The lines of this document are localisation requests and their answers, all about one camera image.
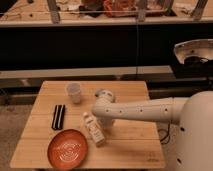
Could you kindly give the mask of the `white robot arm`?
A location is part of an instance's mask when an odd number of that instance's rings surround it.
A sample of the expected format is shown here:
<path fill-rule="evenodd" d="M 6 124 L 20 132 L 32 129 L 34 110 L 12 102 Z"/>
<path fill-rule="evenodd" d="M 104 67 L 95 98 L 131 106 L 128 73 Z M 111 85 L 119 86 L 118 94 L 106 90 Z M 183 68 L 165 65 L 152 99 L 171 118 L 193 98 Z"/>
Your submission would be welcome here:
<path fill-rule="evenodd" d="M 213 171 L 213 91 L 121 103 L 109 90 L 99 91 L 96 97 L 91 111 L 102 125 L 113 119 L 178 125 L 175 171 Z"/>

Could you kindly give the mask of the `white robot base shell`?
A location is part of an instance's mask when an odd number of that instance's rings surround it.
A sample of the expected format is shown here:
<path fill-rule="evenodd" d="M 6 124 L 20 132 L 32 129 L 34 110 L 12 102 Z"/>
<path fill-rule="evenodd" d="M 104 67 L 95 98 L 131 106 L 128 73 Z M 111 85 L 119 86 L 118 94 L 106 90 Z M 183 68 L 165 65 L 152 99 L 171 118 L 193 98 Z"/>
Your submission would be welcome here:
<path fill-rule="evenodd" d="M 213 39 L 194 39 L 174 45 L 173 52 L 180 64 L 190 57 L 198 57 L 205 62 L 213 60 Z"/>

